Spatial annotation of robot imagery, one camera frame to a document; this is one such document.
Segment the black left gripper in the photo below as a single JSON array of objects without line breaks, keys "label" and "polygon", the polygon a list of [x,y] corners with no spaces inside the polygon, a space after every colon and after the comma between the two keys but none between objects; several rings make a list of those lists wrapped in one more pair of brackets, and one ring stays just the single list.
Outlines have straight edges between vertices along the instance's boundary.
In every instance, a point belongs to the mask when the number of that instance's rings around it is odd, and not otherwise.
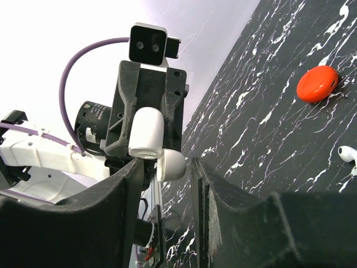
[{"label": "black left gripper", "polygon": [[143,107],[161,110],[165,120],[163,148],[180,152],[186,79],[187,73],[181,69],[140,69],[139,63],[121,61],[104,152],[128,154],[133,117],[136,109]]}]

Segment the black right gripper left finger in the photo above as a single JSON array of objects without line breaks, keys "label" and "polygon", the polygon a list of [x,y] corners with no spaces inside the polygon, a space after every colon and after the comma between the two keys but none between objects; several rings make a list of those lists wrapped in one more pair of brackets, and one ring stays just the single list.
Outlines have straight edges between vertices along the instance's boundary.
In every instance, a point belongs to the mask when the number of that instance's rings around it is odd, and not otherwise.
[{"label": "black right gripper left finger", "polygon": [[54,205],[1,197],[2,267],[128,267],[144,163]]}]

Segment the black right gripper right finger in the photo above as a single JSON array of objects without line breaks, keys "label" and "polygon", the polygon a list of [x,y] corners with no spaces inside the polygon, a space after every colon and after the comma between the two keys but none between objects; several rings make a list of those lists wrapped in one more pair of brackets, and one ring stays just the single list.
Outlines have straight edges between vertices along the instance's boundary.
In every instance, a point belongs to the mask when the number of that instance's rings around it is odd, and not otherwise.
[{"label": "black right gripper right finger", "polygon": [[259,199],[191,161],[198,267],[355,267],[355,193]]}]

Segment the white round charging case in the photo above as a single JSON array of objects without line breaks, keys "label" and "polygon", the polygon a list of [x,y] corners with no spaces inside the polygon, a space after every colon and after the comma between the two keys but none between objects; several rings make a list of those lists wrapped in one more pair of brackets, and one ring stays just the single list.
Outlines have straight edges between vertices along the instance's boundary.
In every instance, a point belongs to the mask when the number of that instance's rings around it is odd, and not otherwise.
[{"label": "white round charging case", "polygon": [[184,155],[163,147],[164,130],[165,121],[159,110],[140,108],[134,115],[128,144],[131,157],[156,161],[156,178],[160,183],[179,180],[186,172]]}]

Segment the orange charging case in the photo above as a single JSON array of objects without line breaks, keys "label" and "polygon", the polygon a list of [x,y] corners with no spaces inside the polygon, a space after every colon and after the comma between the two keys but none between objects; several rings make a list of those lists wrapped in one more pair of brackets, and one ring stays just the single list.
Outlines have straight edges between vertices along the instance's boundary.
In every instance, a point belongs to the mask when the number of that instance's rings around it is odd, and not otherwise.
[{"label": "orange charging case", "polygon": [[327,98],[337,87],[338,72],[330,66],[320,65],[305,73],[297,84],[296,93],[300,100],[317,103]]}]

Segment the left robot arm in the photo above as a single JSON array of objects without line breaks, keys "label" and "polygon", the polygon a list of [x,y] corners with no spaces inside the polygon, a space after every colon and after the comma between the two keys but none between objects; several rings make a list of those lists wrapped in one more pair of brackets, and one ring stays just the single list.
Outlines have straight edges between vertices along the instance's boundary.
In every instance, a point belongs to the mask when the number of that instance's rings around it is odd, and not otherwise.
[{"label": "left robot arm", "polygon": [[123,61],[111,107],[82,105],[74,132],[84,151],[30,123],[1,122],[1,266],[161,267],[161,208],[138,216],[153,179],[181,179],[184,70]]}]

